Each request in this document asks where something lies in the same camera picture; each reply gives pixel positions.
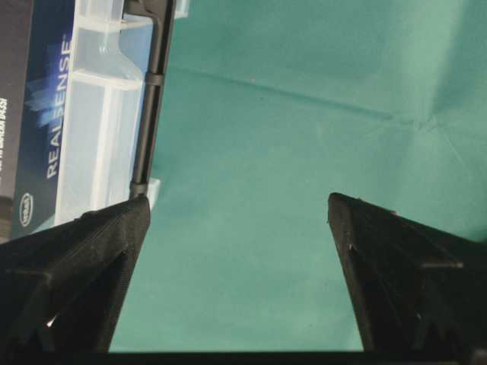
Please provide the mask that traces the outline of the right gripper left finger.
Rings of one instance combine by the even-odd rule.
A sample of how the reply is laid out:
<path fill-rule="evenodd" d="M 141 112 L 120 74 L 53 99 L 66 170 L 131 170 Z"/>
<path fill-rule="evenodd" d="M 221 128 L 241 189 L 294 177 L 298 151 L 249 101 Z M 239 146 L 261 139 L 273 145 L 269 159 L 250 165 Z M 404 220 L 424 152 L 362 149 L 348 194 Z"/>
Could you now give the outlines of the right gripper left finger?
<path fill-rule="evenodd" d="M 1 245 L 1 350 L 106 352 L 150 226 L 144 196 Z"/>

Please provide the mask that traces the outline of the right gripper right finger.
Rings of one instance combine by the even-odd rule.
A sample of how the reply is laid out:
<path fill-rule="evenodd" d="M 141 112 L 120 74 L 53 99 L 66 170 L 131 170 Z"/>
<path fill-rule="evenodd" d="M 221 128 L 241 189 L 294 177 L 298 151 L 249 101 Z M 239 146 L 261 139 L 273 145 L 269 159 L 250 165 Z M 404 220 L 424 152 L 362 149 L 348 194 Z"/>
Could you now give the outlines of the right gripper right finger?
<path fill-rule="evenodd" d="M 338 192 L 328 224 L 365 350 L 485 351 L 484 243 Z"/>

